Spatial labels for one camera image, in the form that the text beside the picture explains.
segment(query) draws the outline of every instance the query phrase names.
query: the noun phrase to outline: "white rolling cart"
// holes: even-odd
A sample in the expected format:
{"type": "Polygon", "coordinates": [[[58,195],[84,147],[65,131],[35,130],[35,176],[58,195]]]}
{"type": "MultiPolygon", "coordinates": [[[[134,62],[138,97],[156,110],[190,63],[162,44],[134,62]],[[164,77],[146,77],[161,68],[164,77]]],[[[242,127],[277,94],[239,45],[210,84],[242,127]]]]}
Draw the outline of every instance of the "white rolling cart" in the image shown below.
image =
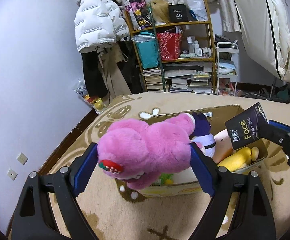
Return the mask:
{"type": "Polygon", "coordinates": [[[238,69],[238,65],[239,65],[239,57],[238,57],[238,53],[239,53],[239,46],[237,45],[236,42],[218,42],[217,45],[215,46],[216,52],[217,52],[217,91],[216,94],[219,94],[219,86],[220,86],[220,78],[228,78],[230,79],[230,82],[235,82],[235,90],[234,90],[234,96],[236,94],[236,86],[237,86],[237,78],[239,76],[239,69],[238,69]],[[220,48],[219,46],[222,44],[228,44],[228,45],[232,45],[234,47],[237,47],[237,49],[230,49],[230,48],[220,48]],[[235,75],[233,74],[220,74],[219,73],[219,69],[220,69],[220,52],[227,52],[227,53],[231,53],[231,58],[233,57],[233,54],[236,54],[236,62],[234,62],[235,64],[235,75]]]}

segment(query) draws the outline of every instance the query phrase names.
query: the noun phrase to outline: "teal bag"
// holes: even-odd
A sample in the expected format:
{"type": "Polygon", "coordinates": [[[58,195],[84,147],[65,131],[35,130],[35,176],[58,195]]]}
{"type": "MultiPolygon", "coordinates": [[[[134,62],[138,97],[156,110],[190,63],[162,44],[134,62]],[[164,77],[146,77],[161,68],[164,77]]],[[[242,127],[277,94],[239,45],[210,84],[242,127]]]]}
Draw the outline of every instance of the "teal bag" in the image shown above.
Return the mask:
{"type": "MultiPolygon", "coordinates": [[[[154,36],[153,33],[149,32],[141,32],[140,34],[154,36]]],[[[144,43],[136,42],[136,47],[144,69],[158,66],[158,52],[155,40],[144,43]]]]}

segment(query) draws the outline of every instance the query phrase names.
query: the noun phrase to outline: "black tissue package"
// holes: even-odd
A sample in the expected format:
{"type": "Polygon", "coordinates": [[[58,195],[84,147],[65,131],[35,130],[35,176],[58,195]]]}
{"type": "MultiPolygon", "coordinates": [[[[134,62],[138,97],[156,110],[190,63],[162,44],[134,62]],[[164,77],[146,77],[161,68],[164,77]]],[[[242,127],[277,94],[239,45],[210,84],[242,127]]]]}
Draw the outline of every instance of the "black tissue package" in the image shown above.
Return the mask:
{"type": "Polygon", "coordinates": [[[258,128],[268,123],[260,103],[257,103],[225,123],[234,150],[260,139],[258,128]]]}

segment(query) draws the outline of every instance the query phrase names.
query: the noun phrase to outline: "small bottle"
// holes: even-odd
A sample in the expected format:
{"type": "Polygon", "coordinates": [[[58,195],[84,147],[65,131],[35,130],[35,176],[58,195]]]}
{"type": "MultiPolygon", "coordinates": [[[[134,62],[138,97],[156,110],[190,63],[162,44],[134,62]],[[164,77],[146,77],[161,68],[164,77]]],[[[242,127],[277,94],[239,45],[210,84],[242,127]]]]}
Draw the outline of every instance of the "small bottle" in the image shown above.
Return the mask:
{"type": "Polygon", "coordinates": [[[195,50],[194,50],[194,44],[193,44],[193,40],[191,37],[188,37],[187,38],[187,45],[188,45],[188,52],[189,53],[194,53],[195,50]]]}
{"type": "Polygon", "coordinates": [[[194,50],[195,50],[196,56],[198,56],[198,49],[199,49],[198,41],[194,41],[194,50]]]}

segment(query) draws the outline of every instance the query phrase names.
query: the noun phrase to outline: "black pants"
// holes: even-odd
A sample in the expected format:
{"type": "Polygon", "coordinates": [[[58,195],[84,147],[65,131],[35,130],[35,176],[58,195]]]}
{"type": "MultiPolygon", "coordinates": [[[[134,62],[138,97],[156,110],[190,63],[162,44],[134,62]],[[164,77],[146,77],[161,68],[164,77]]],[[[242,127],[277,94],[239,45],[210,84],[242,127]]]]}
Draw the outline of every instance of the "black pants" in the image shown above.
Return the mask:
{"type": "Polygon", "coordinates": [[[104,83],[102,74],[98,69],[98,54],[96,51],[82,53],[83,73],[86,89],[90,97],[98,96],[103,98],[108,90],[104,83]]]}

